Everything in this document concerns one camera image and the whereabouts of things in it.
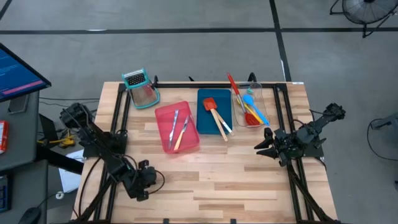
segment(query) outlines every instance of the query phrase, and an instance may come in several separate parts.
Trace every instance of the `pink plastic container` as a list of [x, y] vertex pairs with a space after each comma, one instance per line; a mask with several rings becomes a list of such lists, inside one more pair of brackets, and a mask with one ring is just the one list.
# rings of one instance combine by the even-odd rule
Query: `pink plastic container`
[[[174, 113], [178, 110], [177, 122], [175, 124], [174, 135], [172, 146], [169, 149], [169, 136], [173, 129]], [[164, 152], [167, 154], [173, 154], [176, 152], [181, 152], [186, 149], [190, 149], [199, 145], [199, 135], [193, 122], [193, 117], [191, 109], [187, 101], [182, 101], [168, 106], [163, 106], [155, 110], [157, 127], [159, 129], [160, 139], [162, 140], [162, 146]], [[181, 130], [183, 128], [185, 119], [189, 116], [187, 129], [183, 133], [180, 147], [174, 150], [175, 143], [180, 136]]]

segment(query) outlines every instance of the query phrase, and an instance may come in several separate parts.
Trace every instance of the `computer screen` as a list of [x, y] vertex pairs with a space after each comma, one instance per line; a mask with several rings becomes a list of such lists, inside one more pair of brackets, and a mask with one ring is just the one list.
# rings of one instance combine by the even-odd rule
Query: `computer screen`
[[0, 102], [50, 86], [48, 80], [0, 44]]

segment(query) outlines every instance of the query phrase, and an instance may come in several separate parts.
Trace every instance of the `wooden handle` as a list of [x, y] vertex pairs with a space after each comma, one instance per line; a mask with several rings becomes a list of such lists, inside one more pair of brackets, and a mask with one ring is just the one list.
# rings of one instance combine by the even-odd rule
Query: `wooden handle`
[[182, 139], [182, 134], [183, 134], [183, 133], [184, 133], [184, 132], [181, 131], [180, 136], [178, 137], [177, 142], [175, 143], [174, 151], [176, 151], [176, 150], [180, 147], [180, 143], [181, 143], [181, 139]]
[[228, 132], [229, 132], [232, 136], [234, 136], [235, 133], [232, 132], [231, 128], [228, 126], [228, 124], [226, 124], [226, 122], [225, 122], [224, 119], [221, 117], [221, 115], [218, 113], [218, 111], [217, 111], [217, 110], [215, 110], [215, 111], [216, 111], [216, 113], [217, 113], [218, 119], [221, 121], [221, 123], [224, 125], [224, 127], [228, 130]]
[[226, 135], [225, 135], [225, 133], [224, 133], [224, 129], [223, 129], [223, 127], [221, 126], [220, 121], [218, 120], [216, 110], [211, 109], [210, 111], [211, 111], [211, 114], [213, 115], [214, 120], [216, 121], [217, 127], [218, 127], [218, 129], [219, 129], [221, 135], [223, 136], [224, 141], [228, 141], [228, 138], [226, 137]]

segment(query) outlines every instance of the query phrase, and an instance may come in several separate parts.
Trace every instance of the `blue plastic tray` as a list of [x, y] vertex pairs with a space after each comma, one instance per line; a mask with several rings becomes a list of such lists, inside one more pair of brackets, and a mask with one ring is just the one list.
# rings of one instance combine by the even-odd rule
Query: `blue plastic tray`
[[231, 90], [198, 90], [198, 111], [197, 111], [197, 130], [199, 134], [220, 134], [213, 115], [203, 106], [203, 100], [213, 97], [217, 104], [217, 112], [232, 129], [232, 109], [231, 109]]

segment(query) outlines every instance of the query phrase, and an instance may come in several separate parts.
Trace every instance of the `clear plastic container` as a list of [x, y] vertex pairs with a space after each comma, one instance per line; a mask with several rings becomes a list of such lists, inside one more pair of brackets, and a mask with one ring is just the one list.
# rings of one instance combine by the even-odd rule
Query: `clear plastic container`
[[[175, 110], [178, 110], [178, 116], [177, 122], [175, 124], [172, 145], [169, 148], [169, 136], [173, 129]], [[174, 150], [175, 143], [180, 136], [187, 116], [189, 116], [189, 120], [187, 123], [187, 128], [183, 133], [180, 147], [177, 150]], [[163, 150], [167, 154], [181, 152], [199, 145], [200, 140], [198, 131], [195, 127], [191, 109], [189, 108], [189, 104], [187, 101], [181, 101], [179, 103], [174, 103], [172, 105], [157, 108], [155, 110], [155, 117], [157, 127], [159, 129], [160, 140], [162, 141]]]
[[[269, 122], [271, 122], [270, 117], [267, 114], [266, 110], [266, 104], [264, 102], [264, 97], [262, 96], [262, 86], [260, 83], [256, 82], [251, 82], [251, 83], [240, 83], [237, 84], [236, 87], [239, 90], [239, 93], [243, 97], [245, 94], [249, 94], [254, 98], [254, 104], [257, 106], [257, 108], [261, 111], [261, 113], [268, 119]], [[256, 126], [249, 126], [245, 119], [244, 119], [244, 113], [242, 110], [241, 105], [238, 103], [238, 97], [236, 96], [235, 92], [232, 90], [232, 106], [233, 106], [233, 111], [235, 114], [235, 119], [236, 122], [239, 126], [243, 127], [248, 127], [248, 128], [255, 128], [255, 127], [260, 127], [263, 126], [264, 124], [256, 125]]]

